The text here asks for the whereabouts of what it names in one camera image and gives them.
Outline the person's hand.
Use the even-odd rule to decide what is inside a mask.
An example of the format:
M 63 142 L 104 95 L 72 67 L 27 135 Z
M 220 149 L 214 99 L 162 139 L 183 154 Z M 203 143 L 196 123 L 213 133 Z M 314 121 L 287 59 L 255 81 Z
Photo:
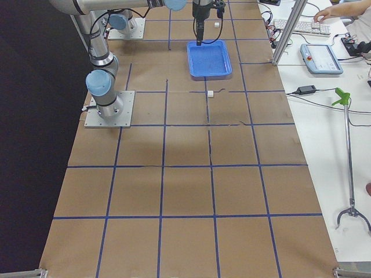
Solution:
M 313 21 L 315 23 L 322 23 L 327 19 L 331 19 L 337 17 L 335 12 L 333 11 L 332 7 L 328 7 L 326 9 L 320 10 L 314 17 Z

